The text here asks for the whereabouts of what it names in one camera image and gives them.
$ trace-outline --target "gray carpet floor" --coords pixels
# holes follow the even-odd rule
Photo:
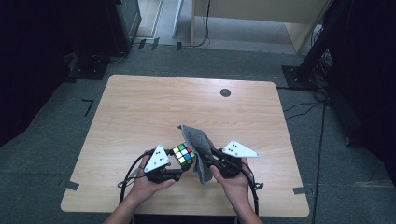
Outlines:
[[[101,223],[108,214],[66,213],[60,204],[95,110],[113,74],[202,77],[272,81],[286,87],[281,65],[299,65],[298,55],[223,49],[159,46],[133,48],[111,64],[103,80],[63,83],[40,110],[29,128],[0,148],[0,223]],[[312,91],[278,90],[284,109],[315,102]],[[92,109],[84,116],[89,102]],[[285,118],[305,112],[302,105]],[[318,195],[318,148],[324,115]],[[330,105],[287,120],[302,180],[308,193],[308,217],[263,217],[265,223],[395,223],[396,190],[382,161],[365,148],[345,146],[342,124]]]

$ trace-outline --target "round hole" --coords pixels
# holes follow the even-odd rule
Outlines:
[[[228,89],[222,89],[222,90],[220,91],[220,94],[221,94],[222,96],[224,96],[224,97],[229,97],[229,96],[231,95],[231,91],[228,90]]]

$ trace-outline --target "wooden table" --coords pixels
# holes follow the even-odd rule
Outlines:
[[[222,89],[231,95],[222,96]],[[274,83],[125,75],[107,83],[71,177],[79,188],[66,189],[62,209],[112,212],[120,197],[117,184],[133,161],[158,144],[183,143],[180,124],[203,130],[216,148],[234,139],[261,154],[248,160],[256,181],[264,183],[257,191],[261,216],[308,215],[305,195],[292,190],[303,184]],[[214,179],[202,186],[192,169],[136,213],[235,215],[221,186]]]

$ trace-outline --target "white triangular marker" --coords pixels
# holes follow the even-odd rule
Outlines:
[[[148,164],[145,167],[145,173],[150,172],[158,167],[161,167],[169,162],[168,156],[166,155],[163,146],[158,145],[155,148],[154,153],[151,155],[151,158],[148,161]]]
[[[260,157],[260,154],[253,151],[252,149],[245,147],[244,145],[236,142],[235,140],[231,141],[223,150],[224,154],[230,155],[236,158],[243,157]]]

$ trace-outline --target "forearm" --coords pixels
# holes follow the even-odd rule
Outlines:
[[[260,218],[254,213],[253,209],[250,206],[250,203],[247,202],[235,202],[231,203],[233,206],[233,210],[235,210],[238,215],[239,221],[241,224],[262,224]]]
[[[124,201],[114,210],[114,212],[107,218],[105,224],[129,224],[134,216],[134,211],[140,203],[132,197],[126,197]]]

